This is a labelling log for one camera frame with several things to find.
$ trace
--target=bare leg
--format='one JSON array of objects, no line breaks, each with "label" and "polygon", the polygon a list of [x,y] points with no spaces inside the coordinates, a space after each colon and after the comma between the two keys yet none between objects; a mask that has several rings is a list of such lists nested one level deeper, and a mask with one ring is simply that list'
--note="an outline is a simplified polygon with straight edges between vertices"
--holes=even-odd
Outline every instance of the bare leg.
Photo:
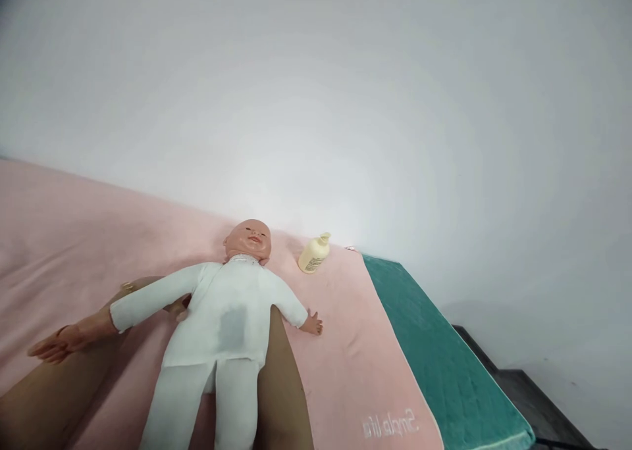
[{"label": "bare leg", "polygon": [[314,450],[305,391],[278,308],[270,311],[270,340],[258,381],[257,450]]},{"label": "bare leg", "polygon": [[[122,287],[105,307],[159,278],[142,278],[132,287]],[[0,397],[0,448],[62,449],[126,336],[124,333],[93,343],[60,364],[42,363]]]}]

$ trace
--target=lotion bottle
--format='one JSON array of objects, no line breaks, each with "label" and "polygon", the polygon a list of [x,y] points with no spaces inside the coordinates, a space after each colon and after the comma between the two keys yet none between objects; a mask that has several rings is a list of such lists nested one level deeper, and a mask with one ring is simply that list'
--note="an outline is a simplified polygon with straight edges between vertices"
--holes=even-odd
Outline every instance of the lotion bottle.
[{"label": "lotion bottle", "polygon": [[306,274],[313,274],[329,254],[329,233],[323,233],[319,237],[309,240],[307,246],[298,259],[298,266]]}]

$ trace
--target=pink towel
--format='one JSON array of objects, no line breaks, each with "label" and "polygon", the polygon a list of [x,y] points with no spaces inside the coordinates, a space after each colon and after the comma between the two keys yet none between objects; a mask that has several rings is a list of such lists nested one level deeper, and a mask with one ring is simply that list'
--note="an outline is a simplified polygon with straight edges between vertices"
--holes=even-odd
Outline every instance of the pink towel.
[{"label": "pink towel", "polygon": [[[31,344],[96,311],[121,283],[222,261],[236,223],[12,161],[0,161],[0,199],[0,394],[38,364],[26,356]],[[321,337],[286,325],[315,447],[441,450],[361,255],[332,247],[308,276],[296,266],[304,244],[274,232],[268,267],[325,321]],[[132,330],[72,448],[137,448],[173,327],[158,313]],[[209,406],[192,448],[212,448]]]}]

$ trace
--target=bottle label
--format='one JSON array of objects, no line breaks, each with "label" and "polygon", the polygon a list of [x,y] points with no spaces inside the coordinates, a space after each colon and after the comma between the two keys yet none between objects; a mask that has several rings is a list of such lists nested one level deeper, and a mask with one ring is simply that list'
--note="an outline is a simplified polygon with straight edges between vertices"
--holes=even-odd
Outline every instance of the bottle label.
[{"label": "bottle label", "polygon": [[316,268],[318,266],[321,265],[321,262],[323,262],[325,260],[325,258],[312,258],[309,260],[309,262],[307,263],[307,266],[305,266],[305,270],[308,271],[314,271],[316,270]]}]

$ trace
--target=bed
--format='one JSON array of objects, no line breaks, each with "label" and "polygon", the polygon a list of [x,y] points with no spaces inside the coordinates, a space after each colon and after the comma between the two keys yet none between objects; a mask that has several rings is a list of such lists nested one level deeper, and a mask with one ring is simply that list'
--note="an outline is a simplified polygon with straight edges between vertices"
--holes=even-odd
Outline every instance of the bed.
[{"label": "bed", "polygon": [[[0,160],[0,198],[0,396],[39,369],[37,360],[26,356],[31,344],[100,309],[122,282],[222,262],[223,239],[237,223],[6,160]],[[325,321],[321,337],[286,324],[313,447],[442,450],[435,418],[362,257],[332,246],[318,273],[307,275],[296,265],[305,243],[273,231],[266,267]],[[173,331],[166,315],[158,312],[130,331],[70,448],[138,448]],[[0,433],[10,427],[4,422],[0,419]],[[213,423],[205,398],[190,448],[212,448]]]},{"label": "bed", "polygon": [[[29,345],[96,311],[121,282],[221,262],[235,223],[7,160],[0,198],[0,395],[36,367]],[[267,267],[326,324],[322,337],[286,325],[314,448],[530,446],[528,424],[399,264],[332,247],[306,276],[296,266],[306,239],[273,237]],[[172,330],[157,314],[130,332],[70,448],[137,448]],[[212,447],[211,416],[203,404],[191,448]]]},{"label": "bed", "polygon": [[530,448],[531,426],[406,269],[364,262],[446,450]]}]

